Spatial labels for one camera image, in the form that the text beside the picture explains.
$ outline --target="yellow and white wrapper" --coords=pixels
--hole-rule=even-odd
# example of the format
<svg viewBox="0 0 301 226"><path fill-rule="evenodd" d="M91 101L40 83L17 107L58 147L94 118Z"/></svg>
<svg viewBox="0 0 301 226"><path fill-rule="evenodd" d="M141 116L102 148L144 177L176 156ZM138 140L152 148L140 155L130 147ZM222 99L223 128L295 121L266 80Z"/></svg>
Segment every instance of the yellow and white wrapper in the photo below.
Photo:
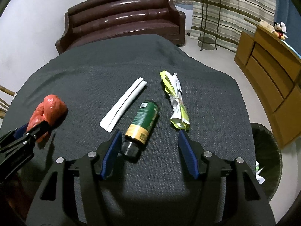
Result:
<svg viewBox="0 0 301 226"><path fill-rule="evenodd" d="M177 73L171 75L168 71L160 72L161 79L165 85L165 91L170 97L174 113L170 118L171 123L178 129L188 130L190 122L187 110L182 101L182 89L177 78Z"/></svg>

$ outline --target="barcode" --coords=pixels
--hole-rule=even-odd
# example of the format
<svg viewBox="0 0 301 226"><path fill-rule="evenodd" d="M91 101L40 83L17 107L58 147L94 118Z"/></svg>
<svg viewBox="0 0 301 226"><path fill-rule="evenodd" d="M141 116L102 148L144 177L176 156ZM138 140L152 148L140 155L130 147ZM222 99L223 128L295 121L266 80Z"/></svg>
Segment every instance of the barcode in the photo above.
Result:
<svg viewBox="0 0 301 226"><path fill-rule="evenodd" d="M142 103L139 108L145 108L148 103Z"/></svg>
<svg viewBox="0 0 301 226"><path fill-rule="evenodd" d="M147 139L147 136L144 133L141 133L140 134L140 139L143 140L143 142L145 142L146 139Z"/></svg>

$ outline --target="dresser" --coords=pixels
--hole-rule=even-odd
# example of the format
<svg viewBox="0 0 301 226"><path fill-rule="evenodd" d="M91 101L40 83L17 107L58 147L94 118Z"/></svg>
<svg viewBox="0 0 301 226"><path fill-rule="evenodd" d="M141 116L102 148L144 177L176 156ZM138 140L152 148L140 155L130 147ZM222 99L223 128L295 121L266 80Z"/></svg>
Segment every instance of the dresser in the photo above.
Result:
<svg viewBox="0 0 301 226"><path fill-rule="evenodd" d="M301 135L301 58L290 46L257 25L241 33L234 61L253 86L279 148Z"/></svg>

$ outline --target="silver bolt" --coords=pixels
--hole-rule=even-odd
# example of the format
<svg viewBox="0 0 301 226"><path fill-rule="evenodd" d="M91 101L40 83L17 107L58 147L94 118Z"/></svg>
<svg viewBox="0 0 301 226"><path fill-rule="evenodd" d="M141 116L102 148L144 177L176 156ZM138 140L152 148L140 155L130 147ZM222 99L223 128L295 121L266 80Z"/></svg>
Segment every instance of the silver bolt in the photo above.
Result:
<svg viewBox="0 0 301 226"><path fill-rule="evenodd" d="M211 156L212 156L212 153L211 153L210 151L205 151L205 152L204 152L204 155L205 155L206 157L211 157Z"/></svg>
<svg viewBox="0 0 301 226"><path fill-rule="evenodd" d="M58 163L58 164L61 164L63 161L64 161L64 158L63 158L63 157L57 158L57 163Z"/></svg>
<svg viewBox="0 0 301 226"><path fill-rule="evenodd" d="M236 158L236 161L237 161L238 163L243 163L243 162L244 162L243 158L241 158L241 157L237 157L237 158Z"/></svg>
<svg viewBox="0 0 301 226"><path fill-rule="evenodd" d="M96 152L91 151L91 152L88 153L88 156L92 158L92 157L96 156Z"/></svg>

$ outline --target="yellow label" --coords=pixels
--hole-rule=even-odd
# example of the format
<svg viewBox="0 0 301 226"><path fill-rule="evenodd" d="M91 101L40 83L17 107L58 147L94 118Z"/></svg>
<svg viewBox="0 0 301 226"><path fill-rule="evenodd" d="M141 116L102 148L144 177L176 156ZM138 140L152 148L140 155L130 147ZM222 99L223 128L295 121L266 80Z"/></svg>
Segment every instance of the yellow label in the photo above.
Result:
<svg viewBox="0 0 301 226"><path fill-rule="evenodd" d="M141 143L145 144L149 132L141 126L131 124L125 135L137 139Z"/></svg>

